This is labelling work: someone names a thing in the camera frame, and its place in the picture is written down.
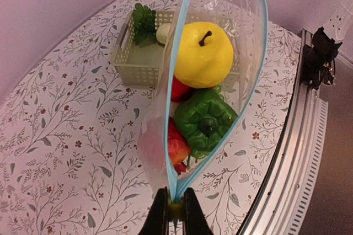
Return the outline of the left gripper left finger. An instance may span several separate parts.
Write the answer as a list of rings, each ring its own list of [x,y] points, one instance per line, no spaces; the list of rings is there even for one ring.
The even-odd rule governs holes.
[[[168,189],[160,188],[156,192],[140,235],[168,234]]]

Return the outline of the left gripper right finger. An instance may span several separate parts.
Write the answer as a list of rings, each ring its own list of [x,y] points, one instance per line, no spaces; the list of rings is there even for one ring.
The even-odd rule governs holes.
[[[207,235],[211,229],[207,224],[200,203],[192,188],[187,188],[184,193],[184,220],[183,234],[185,235]]]

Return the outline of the red toy apple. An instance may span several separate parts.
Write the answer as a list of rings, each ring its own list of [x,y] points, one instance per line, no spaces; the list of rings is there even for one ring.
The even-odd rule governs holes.
[[[177,129],[172,117],[168,120],[168,154],[178,175],[186,172],[184,160],[190,154],[191,148],[184,136]]]

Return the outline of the yellow toy apple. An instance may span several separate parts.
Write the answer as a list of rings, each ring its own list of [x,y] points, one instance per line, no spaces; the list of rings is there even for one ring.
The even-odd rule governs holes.
[[[211,88],[229,74],[234,57],[226,32],[210,22],[193,22],[183,28],[174,77],[196,88]]]

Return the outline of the clear zip top bag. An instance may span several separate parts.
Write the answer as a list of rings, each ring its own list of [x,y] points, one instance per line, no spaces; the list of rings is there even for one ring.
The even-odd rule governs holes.
[[[268,33],[266,0],[181,0],[138,156],[153,191],[178,202],[235,131],[255,91]]]

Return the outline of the green toy grapes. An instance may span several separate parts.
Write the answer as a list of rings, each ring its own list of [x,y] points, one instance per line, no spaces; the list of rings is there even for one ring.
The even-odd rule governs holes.
[[[155,18],[155,10],[140,3],[135,4],[132,11],[132,19],[135,33],[134,42],[136,45],[141,44],[148,37],[156,34]]]

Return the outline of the green toy vegetable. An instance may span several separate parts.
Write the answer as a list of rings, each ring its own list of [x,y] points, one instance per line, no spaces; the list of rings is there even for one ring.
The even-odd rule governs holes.
[[[190,148],[210,153],[221,142],[238,114],[212,89],[198,89],[174,112],[174,123]]]

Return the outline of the beige perforated plastic basket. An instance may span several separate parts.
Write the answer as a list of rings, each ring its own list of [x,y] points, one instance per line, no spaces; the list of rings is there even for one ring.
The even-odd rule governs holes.
[[[225,15],[215,13],[193,11],[187,14],[186,23],[198,21],[212,22],[222,27],[233,45],[232,69],[222,82],[223,89],[231,92],[240,80],[239,51],[234,22]],[[132,13],[129,13],[119,33],[111,60],[124,85],[155,86],[164,60],[163,50],[164,45],[158,43],[154,35],[148,36],[138,45],[135,44],[135,25]]]

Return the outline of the red toy pepper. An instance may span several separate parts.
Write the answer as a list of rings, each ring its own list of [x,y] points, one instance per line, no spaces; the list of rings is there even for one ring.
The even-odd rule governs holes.
[[[173,77],[171,101],[182,103],[187,101],[194,93],[195,89],[183,84],[176,77]]]

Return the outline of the floral table mat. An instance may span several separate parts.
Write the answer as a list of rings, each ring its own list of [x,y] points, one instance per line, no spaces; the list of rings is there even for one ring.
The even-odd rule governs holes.
[[[153,89],[125,87],[111,65],[136,3],[116,0],[37,64],[1,105],[2,234],[136,234],[152,203],[137,158],[138,118]],[[270,23],[268,52],[247,112],[193,183],[216,234],[236,234],[279,140],[300,38]]]

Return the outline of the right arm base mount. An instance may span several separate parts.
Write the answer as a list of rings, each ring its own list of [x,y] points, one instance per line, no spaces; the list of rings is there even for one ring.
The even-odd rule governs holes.
[[[319,86],[333,85],[335,78],[335,58],[339,54],[342,42],[330,38],[320,27],[312,36],[311,44],[303,47],[303,72],[301,81],[318,90]]]

